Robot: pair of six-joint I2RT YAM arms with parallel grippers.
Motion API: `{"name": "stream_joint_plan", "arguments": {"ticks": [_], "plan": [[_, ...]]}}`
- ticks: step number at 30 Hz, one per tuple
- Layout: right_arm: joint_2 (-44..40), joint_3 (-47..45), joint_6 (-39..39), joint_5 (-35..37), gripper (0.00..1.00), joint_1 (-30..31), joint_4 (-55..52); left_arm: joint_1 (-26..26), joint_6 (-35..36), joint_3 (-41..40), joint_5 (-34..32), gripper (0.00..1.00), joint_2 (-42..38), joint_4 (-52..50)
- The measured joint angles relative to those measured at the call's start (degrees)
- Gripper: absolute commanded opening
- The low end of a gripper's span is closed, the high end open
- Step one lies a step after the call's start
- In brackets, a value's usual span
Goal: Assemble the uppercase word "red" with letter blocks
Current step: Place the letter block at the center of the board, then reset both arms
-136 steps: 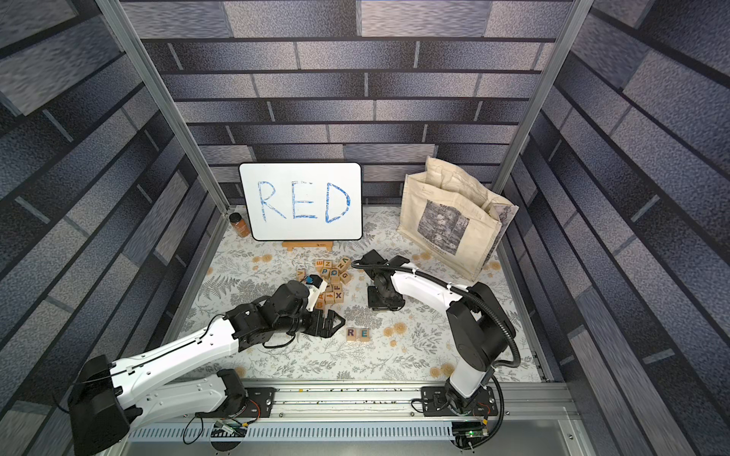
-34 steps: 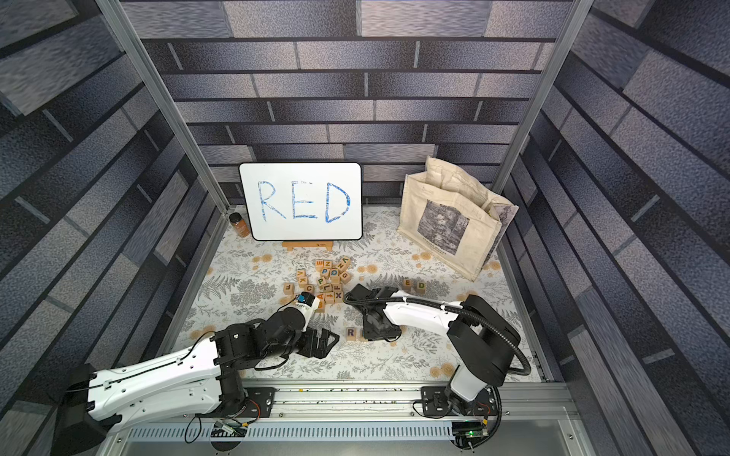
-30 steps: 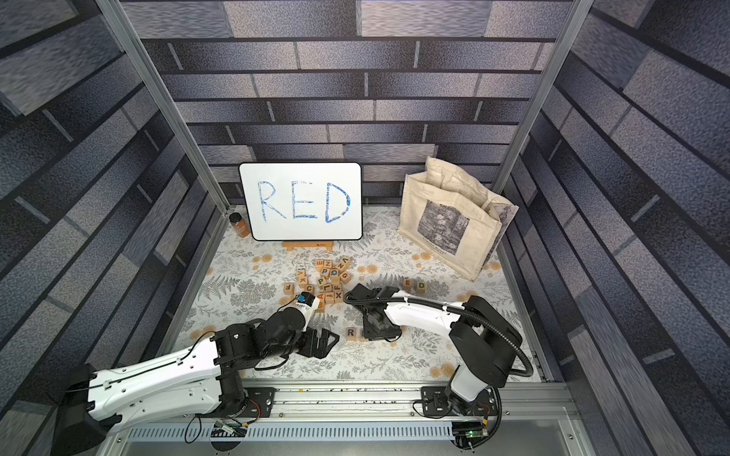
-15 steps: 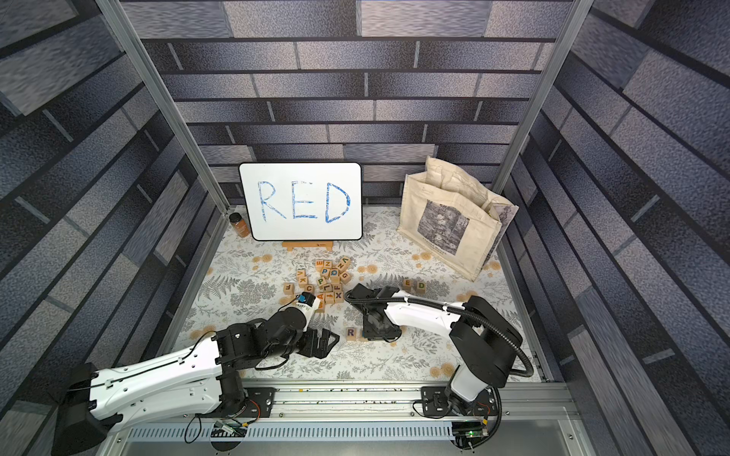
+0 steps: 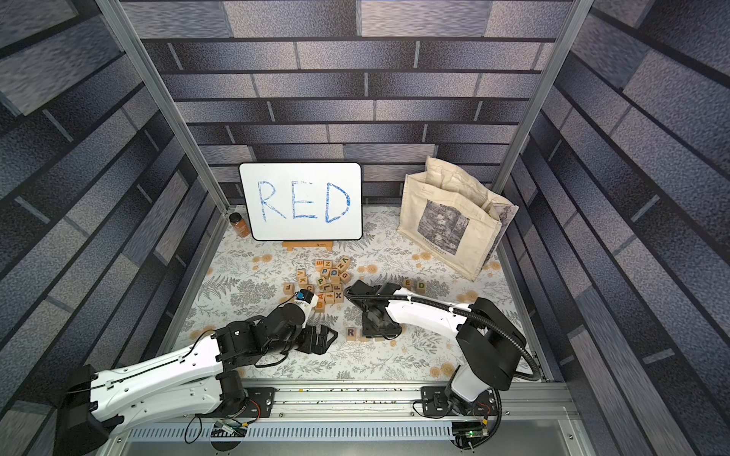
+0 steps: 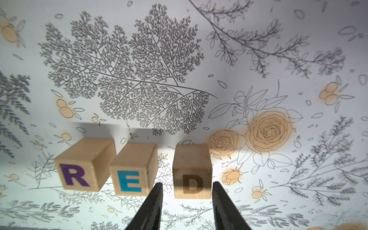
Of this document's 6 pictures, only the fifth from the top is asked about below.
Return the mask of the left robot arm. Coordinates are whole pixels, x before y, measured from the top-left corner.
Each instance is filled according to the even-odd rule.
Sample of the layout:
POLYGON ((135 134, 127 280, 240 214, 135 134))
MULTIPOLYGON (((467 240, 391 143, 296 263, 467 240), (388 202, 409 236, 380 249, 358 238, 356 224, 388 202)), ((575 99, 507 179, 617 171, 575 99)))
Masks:
POLYGON ((336 331, 308 322, 318 301, 301 290, 266 317, 205 331, 178 351, 113 370, 75 370, 58 410, 54 454, 85 455, 124 431, 183 415, 236 416, 250 403, 240 368, 263 368, 262 357, 271 351, 287 356, 329 350, 336 331))

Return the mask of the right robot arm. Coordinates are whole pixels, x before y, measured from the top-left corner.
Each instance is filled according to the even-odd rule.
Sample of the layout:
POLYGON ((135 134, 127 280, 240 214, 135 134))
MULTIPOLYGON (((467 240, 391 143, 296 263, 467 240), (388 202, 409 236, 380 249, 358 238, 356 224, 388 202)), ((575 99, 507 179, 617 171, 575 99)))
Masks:
POLYGON ((370 286, 359 280, 344 296, 362 311, 363 335, 395 339, 404 327, 418 327, 454 342, 464 363, 450 375, 442 393, 421 400, 429 418, 457 415, 498 416, 501 391, 516 378, 542 379, 527 340, 488 299, 449 303, 420 296, 395 283, 370 286))

